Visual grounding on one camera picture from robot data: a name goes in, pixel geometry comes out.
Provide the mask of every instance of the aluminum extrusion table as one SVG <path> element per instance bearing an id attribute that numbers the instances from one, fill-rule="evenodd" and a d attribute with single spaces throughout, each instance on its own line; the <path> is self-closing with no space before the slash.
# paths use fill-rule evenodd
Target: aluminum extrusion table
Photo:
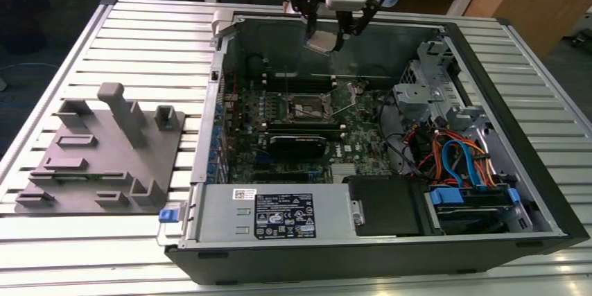
<path id="1" fill-rule="evenodd" d="M 278 7 L 184 1 L 106 0 L 49 84 L 0 163 L 0 293 L 121 295 L 293 293 L 306 295 L 589 295 L 592 241 L 548 256 L 529 256 L 473 275 L 198 286 L 168 260 L 180 226 L 156 216 L 25 218 L 13 215 L 60 122 L 62 98 L 88 98 L 105 81 L 122 83 L 142 110 L 165 102 L 188 114 L 168 193 L 189 196 L 189 175 L 213 48 L 217 8 L 280 12 Z M 592 233 L 592 126 L 510 26 L 493 19 L 384 14 L 381 18 L 453 21 L 521 124 L 588 232 Z"/>

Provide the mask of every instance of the warning label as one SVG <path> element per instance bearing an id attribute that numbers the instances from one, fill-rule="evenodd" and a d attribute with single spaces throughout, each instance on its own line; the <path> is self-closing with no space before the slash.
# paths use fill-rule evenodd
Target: warning label
<path id="1" fill-rule="evenodd" d="M 254 196 L 254 237 L 257 239 L 316 237 L 310 193 Z"/>

